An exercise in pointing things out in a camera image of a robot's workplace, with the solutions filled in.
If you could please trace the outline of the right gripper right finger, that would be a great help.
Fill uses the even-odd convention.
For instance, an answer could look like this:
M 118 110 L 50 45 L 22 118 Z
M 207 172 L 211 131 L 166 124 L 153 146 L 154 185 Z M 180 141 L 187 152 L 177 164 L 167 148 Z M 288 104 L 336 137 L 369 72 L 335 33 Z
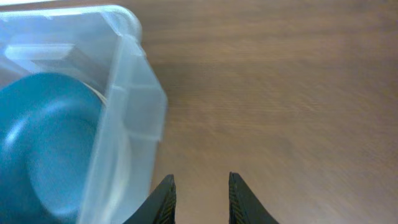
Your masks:
M 279 224 L 243 178 L 229 173 L 229 224 Z

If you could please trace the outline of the dark blue plate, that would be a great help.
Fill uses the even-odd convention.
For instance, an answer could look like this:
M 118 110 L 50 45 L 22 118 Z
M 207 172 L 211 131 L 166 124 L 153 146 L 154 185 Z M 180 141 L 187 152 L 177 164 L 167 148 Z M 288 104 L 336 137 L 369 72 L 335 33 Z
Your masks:
M 75 223 L 102 105 L 57 73 L 1 90 L 2 223 Z

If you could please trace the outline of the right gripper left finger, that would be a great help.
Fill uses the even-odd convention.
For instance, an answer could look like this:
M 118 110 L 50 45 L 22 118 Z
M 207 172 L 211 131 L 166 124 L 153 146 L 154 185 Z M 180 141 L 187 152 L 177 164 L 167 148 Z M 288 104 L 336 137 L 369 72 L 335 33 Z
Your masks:
M 124 224 L 175 224 L 176 204 L 175 179 L 169 174 Z

